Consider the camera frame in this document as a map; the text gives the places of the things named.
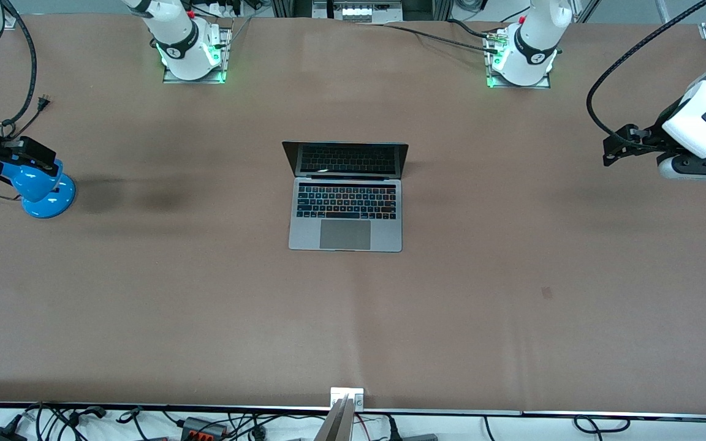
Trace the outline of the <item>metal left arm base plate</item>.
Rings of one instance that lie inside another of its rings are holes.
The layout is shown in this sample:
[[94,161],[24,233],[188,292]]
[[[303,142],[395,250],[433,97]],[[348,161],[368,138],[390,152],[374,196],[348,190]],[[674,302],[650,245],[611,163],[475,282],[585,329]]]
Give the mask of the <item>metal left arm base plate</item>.
[[532,84],[513,83],[509,77],[504,75],[507,73],[514,76],[515,59],[509,59],[513,53],[519,54],[518,51],[512,51],[508,47],[507,29],[498,29],[495,33],[488,33],[482,39],[484,48],[494,50],[493,53],[485,54],[485,68],[487,68],[487,86],[496,89],[505,88],[522,88],[522,89],[549,89],[551,87],[551,78],[549,73],[552,70],[552,60],[548,62],[546,72],[540,80]]

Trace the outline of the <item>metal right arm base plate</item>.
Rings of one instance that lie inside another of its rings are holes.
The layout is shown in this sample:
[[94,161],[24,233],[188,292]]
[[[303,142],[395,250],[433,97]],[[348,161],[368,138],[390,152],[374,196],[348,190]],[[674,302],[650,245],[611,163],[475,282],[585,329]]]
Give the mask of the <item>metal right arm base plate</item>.
[[165,66],[164,83],[223,84],[226,81],[232,29],[194,23],[191,35],[171,45],[157,42]]

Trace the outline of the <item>white power strip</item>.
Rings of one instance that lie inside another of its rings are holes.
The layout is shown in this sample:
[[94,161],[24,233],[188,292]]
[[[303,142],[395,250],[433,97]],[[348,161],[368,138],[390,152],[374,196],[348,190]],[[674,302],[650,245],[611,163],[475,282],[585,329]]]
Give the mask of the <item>white power strip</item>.
[[213,17],[236,18],[243,16],[241,0],[194,0],[194,6]]

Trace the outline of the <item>grey socket strip box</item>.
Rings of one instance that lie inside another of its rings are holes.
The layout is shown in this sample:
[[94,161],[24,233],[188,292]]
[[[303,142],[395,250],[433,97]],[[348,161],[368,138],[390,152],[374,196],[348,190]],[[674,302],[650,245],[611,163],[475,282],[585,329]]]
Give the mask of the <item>grey socket strip box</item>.
[[403,21],[403,2],[401,0],[312,0],[311,17],[384,25]]

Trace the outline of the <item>brown table cover mat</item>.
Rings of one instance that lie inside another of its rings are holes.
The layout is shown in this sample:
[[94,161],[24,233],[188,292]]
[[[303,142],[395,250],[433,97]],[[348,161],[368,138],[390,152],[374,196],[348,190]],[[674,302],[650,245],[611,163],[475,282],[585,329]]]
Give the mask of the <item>brown table cover mat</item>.
[[[706,414],[706,182],[603,167],[585,97],[651,28],[581,24],[548,90],[404,31],[255,19],[165,85],[125,15],[28,17],[28,135],[75,203],[0,199],[0,400]],[[288,246],[284,140],[408,143],[403,250]]]

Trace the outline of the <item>grey laptop computer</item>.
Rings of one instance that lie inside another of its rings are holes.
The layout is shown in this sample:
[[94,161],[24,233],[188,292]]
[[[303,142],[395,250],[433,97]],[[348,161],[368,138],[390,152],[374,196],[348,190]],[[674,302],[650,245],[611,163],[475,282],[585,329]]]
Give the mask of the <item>grey laptop computer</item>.
[[294,174],[289,248],[398,253],[403,249],[406,143],[282,143]]

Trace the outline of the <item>blue desk lamp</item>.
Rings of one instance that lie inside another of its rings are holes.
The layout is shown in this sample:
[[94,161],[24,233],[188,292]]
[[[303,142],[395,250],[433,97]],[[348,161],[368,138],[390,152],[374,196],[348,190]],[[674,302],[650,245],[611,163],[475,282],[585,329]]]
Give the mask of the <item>blue desk lamp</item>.
[[64,173],[63,163],[56,157],[43,168],[36,160],[28,160],[21,165],[0,161],[0,169],[0,175],[16,190],[14,200],[31,217],[57,217],[75,201],[75,181]]

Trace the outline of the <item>black box with orange connectors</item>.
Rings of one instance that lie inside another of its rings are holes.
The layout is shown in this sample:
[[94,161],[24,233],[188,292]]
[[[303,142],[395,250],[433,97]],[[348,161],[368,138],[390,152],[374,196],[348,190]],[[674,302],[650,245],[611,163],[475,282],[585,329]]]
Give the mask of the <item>black box with orange connectors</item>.
[[200,418],[179,420],[182,429],[180,441],[224,441],[228,434],[227,426]]

